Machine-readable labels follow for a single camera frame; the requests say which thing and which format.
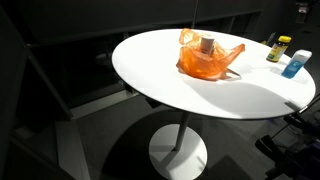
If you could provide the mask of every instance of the clear plastic container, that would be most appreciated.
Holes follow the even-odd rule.
[[[308,61],[311,55],[312,52],[310,51],[298,50],[296,53],[294,53],[289,64],[281,75],[289,79],[293,78],[301,69],[301,67]]]

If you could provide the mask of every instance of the orange plastic object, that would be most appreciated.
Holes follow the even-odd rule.
[[[201,37],[207,34],[195,33],[190,29],[181,31],[179,42],[183,46],[180,49],[180,59],[177,63],[179,71],[192,77],[217,80],[226,78],[227,67],[237,56],[245,51],[245,45],[240,44],[233,49],[223,49],[216,41],[214,51],[209,56],[203,54],[200,49]]]

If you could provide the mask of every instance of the table pedestal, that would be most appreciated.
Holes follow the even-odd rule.
[[[187,122],[188,115],[184,115],[181,125],[164,126],[151,138],[149,144],[151,162],[167,179],[195,179],[206,166],[206,146],[201,137],[187,127]]]

